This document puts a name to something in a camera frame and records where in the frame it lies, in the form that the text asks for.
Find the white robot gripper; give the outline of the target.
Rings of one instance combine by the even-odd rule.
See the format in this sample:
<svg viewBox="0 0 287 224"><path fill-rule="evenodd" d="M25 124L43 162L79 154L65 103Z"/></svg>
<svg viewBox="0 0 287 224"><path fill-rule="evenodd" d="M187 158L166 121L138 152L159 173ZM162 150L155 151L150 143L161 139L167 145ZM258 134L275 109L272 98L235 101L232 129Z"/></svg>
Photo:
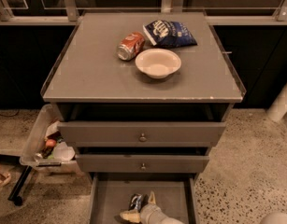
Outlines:
<svg viewBox="0 0 287 224"><path fill-rule="evenodd" d="M140 214L136 209L133 209L121 212L120 217L131 223L141 221L142 224L166 224L167 216L156 205L156 197L153 191L151 191L148 203L141 209Z"/></svg>

